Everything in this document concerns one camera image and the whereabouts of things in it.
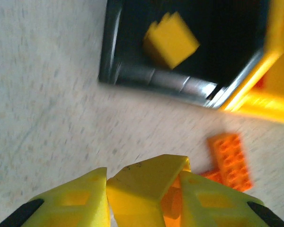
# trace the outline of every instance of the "black container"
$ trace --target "black container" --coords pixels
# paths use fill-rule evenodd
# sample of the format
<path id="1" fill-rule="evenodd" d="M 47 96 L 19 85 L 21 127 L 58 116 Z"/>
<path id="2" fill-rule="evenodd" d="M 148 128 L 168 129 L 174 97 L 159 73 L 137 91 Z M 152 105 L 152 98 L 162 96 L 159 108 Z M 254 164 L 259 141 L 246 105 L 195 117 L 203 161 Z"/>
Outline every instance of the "black container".
<path id="1" fill-rule="evenodd" d="M 219 107 L 263 56 L 269 0 L 108 0 L 99 81 Z M 199 43 L 173 70 L 144 53 L 153 21 L 179 12 Z"/>

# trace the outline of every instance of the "orange brick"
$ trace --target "orange brick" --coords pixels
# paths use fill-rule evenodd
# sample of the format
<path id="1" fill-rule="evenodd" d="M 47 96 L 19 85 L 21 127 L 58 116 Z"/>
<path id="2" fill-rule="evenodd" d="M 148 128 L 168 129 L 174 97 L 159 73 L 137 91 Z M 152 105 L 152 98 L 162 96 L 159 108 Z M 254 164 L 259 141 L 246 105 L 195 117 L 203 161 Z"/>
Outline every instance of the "orange brick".
<path id="1" fill-rule="evenodd" d="M 219 169 L 208 171 L 206 173 L 201 174 L 201 176 L 203 176 L 203 177 L 205 177 L 207 179 L 210 179 L 212 181 L 215 181 L 215 182 L 223 184 L 221 173 L 220 173 Z"/>
<path id="2" fill-rule="evenodd" d="M 238 134 L 225 133 L 207 139 L 215 167 L 224 185 L 240 192 L 252 187 Z"/>

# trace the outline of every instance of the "yellow container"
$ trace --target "yellow container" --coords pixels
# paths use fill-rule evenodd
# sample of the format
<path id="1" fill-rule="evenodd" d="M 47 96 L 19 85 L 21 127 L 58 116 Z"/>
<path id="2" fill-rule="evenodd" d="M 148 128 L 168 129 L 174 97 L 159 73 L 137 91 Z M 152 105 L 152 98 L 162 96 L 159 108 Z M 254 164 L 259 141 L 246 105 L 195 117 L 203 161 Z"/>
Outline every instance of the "yellow container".
<path id="1" fill-rule="evenodd" d="M 221 109 L 284 122 L 284 0 L 271 1 L 265 50 Z"/>

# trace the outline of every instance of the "white floor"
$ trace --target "white floor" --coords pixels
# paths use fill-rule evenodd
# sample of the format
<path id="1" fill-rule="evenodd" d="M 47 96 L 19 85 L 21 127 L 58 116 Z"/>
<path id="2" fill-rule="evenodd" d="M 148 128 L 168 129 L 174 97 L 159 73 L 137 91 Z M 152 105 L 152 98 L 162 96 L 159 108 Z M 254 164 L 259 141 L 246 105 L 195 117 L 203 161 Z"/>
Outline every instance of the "white floor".
<path id="1" fill-rule="evenodd" d="M 249 191 L 284 219 L 284 125 L 97 83 L 104 0 L 0 0 L 0 222 L 31 197 L 163 153 L 211 168 L 206 137 L 242 134 Z"/>

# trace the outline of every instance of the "orange part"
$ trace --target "orange part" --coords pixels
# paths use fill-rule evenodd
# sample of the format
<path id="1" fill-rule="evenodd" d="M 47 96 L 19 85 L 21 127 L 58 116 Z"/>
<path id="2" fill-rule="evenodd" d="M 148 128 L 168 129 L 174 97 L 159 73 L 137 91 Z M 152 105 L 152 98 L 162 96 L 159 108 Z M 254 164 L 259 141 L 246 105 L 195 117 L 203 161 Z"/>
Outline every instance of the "orange part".
<path id="1" fill-rule="evenodd" d="M 166 227 L 180 227 L 182 213 L 182 191 L 180 177 L 177 176 L 172 186 L 161 200 L 161 208 Z"/>
<path id="2" fill-rule="evenodd" d="M 262 78 L 255 84 L 254 88 L 263 89 L 265 86 L 265 74 Z"/>
<path id="3" fill-rule="evenodd" d="M 215 181 L 217 183 L 221 183 L 223 184 L 222 182 L 222 177 L 221 177 L 221 173 L 220 173 L 220 170 L 219 169 L 215 169 L 215 170 L 212 170 L 212 171 L 208 171 L 206 173 L 203 173 L 201 174 L 201 176 L 207 178 L 207 179 L 210 179 L 212 181 Z"/>
<path id="4" fill-rule="evenodd" d="M 240 192 L 252 187 L 238 134 L 225 133 L 207 139 L 215 167 L 224 185 Z"/>

